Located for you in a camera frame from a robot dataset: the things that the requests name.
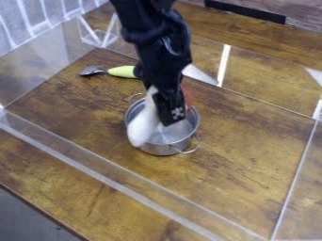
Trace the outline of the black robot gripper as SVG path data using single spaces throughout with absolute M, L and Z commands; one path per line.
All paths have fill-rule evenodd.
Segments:
M 188 105 L 181 88 L 184 68 L 192 63 L 190 30 L 169 32 L 145 30 L 134 32 L 140 52 L 137 75 L 148 88 L 152 86 L 153 101 L 161 123 L 170 126 L 186 119 Z

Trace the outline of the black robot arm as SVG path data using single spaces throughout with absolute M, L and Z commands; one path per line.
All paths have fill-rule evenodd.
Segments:
M 184 69 L 193 62 L 192 35 L 177 0 L 112 0 L 122 24 L 124 39 L 140 54 L 137 73 L 148 88 L 156 88 L 153 103 L 165 126 L 188 115 Z

